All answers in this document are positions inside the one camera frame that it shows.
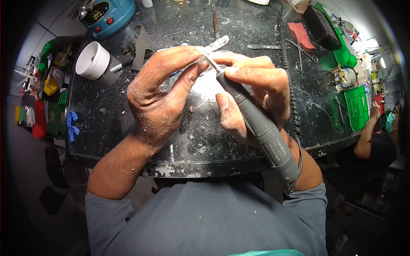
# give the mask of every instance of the right hand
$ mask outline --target right hand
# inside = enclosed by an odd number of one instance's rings
[[[286,71],[275,68],[267,56],[249,58],[235,53],[215,52],[211,57],[217,64],[231,66],[225,69],[227,78],[251,86],[252,96],[267,110],[280,131],[290,116]],[[221,113],[222,127],[239,143],[254,145],[255,142],[247,133],[245,121],[232,95],[222,92],[215,97]]]
[[[378,120],[380,118],[380,106],[377,102],[373,102],[371,109],[370,109],[370,118],[374,118]]]

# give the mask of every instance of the metal instrument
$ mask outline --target metal instrument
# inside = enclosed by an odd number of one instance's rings
[[[337,106],[339,107],[340,118],[342,120],[343,125],[345,125],[344,119],[343,119],[343,114],[342,114],[342,109],[340,108],[341,104],[340,104],[339,98],[337,96],[335,96],[335,100],[336,100]]]
[[[248,45],[249,49],[275,49],[280,50],[280,46],[277,45]]]
[[[302,47],[301,47],[301,43],[299,42],[299,39],[296,38],[296,41],[298,42],[297,44],[294,43],[293,41],[285,38],[285,40],[288,40],[291,44],[293,44],[294,46],[296,46],[298,48],[299,51],[299,61],[296,62],[296,70],[299,72],[303,71],[303,67],[302,67],[302,57],[301,57],[301,52],[304,52],[310,59],[312,59],[315,63],[319,63],[319,60],[316,56],[314,55],[310,55],[308,54]]]
[[[219,22],[215,4],[212,4],[212,21],[214,22],[215,40],[218,40],[221,36],[219,35]]]
[[[291,183],[298,178],[299,170],[291,151],[284,142],[275,123],[268,117],[266,110],[240,83],[229,80],[224,70],[203,53],[210,66],[216,70],[216,80],[229,92],[244,118],[246,128],[263,150],[269,166],[277,171],[283,183]]]

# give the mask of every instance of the hand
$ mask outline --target hand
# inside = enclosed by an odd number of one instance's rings
[[[181,123],[187,96],[198,76],[208,68],[206,62],[190,65],[168,93],[158,87],[175,71],[200,57],[193,46],[173,47],[155,53],[128,85],[130,110],[138,124],[138,138],[151,146],[164,145]]]
[[[213,53],[217,64],[232,65],[225,69],[227,78],[242,84],[251,85],[253,97],[269,112],[279,131],[289,119],[289,85],[287,73],[275,68],[267,56],[249,58],[234,53]],[[254,142],[246,131],[242,114],[233,97],[227,93],[218,93],[216,102],[221,113],[222,127],[242,144]]]
[[[380,118],[380,106],[377,102],[373,102],[371,109],[370,109],[370,118],[374,118],[378,120]]]

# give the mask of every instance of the shirt sleeve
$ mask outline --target shirt sleeve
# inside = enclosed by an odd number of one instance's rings
[[[111,241],[127,224],[132,214],[131,200],[110,200],[88,192],[85,215],[91,255],[104,255]]]
[[[305,190],[295,191],[287,196],[283,205],[291,209],[304,223],[314,232],[326,237],[326,187],[324,183],[319,186]]]

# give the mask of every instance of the forearm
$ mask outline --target forearm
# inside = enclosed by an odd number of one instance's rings
[[[369,159],[371,151],[371,137],[373,135],[374,126],[377,123],[376,118],[370,118],[364,127],[362,134],[360,135],[359,141],[354,148],[354,154],[356,157],[361,159]]]
[[[298,143],[294,139],[292,139],[284,129],[280,131],[280,134],[282,135],[285,143],[288,145],[290,151],[292,152],[296,164],[299,166],[300,152]],[[319,186],[320,183],[323,183],[322,172],[320,171],[320,167],[317,165],[315,160],[304,149],[302,149],[302,154],[302,171],[298,180],[296,181],[295,191],[308,190]]]
[[[87,191],[108,199],[123,199],[134,187],[142,168],[161,147],[128,135],[94,167]]]
[[[358,144],[366,144],[371,141],[371,136],[373,134],[374,126],[377,123],[377,119],[370,118],[367,122],[366,126],[364,127],[362,134],[360,135]]]

